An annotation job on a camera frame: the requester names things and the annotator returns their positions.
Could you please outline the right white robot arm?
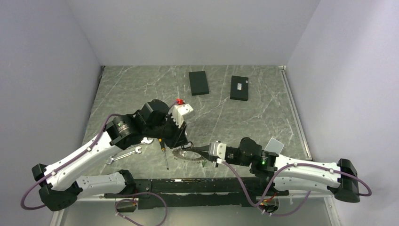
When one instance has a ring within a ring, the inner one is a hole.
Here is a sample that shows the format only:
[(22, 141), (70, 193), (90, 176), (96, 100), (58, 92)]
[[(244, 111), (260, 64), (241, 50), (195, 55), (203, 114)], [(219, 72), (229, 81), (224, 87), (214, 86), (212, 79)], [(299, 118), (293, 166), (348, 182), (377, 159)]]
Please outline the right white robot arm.
[(266, 151), (249, 137), (242, 138), (238, 147), (212, 142), (188, 150), (217, 164), (249, 167), (251, 174), (262, 179), (259, 189), (264, 195), (302, 190), (332, 195), (342, 202), (360, 201), (358, 173), (348, 159), (331, 163), (294, 159)]

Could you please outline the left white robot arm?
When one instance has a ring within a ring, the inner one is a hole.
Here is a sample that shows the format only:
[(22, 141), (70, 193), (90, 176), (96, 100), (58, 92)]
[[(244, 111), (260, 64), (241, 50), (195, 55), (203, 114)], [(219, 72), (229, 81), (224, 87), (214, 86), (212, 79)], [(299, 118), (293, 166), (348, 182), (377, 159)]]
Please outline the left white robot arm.
[(93, 195), (132, 196), (137, 188), (128, 170), (100, 176), (87, 176), (86, 172), (106, 158), (142, 144), (146, 138), (160, 139), (170, 149), (187, 145), (184, 119), (193, 112), (183, 101), (168, 106), (154, 99), (132, 114), (109, 115), (99, 132), (85, 145), (53, 164), (33, 167), (42, 206), (59, 211), (78, 199)]

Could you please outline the numbered metal key ring disc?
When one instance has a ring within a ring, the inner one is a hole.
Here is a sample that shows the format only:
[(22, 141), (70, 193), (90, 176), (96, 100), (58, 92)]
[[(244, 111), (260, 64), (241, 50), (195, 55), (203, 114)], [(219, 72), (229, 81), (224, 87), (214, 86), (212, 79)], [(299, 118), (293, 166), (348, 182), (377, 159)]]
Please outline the numbered metal key ring disc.
[(190, 149), (174, 149), (172, 154), (177, 160), (184, 161), (204, 161), (205, 158), (196, 152), (192, 152)]

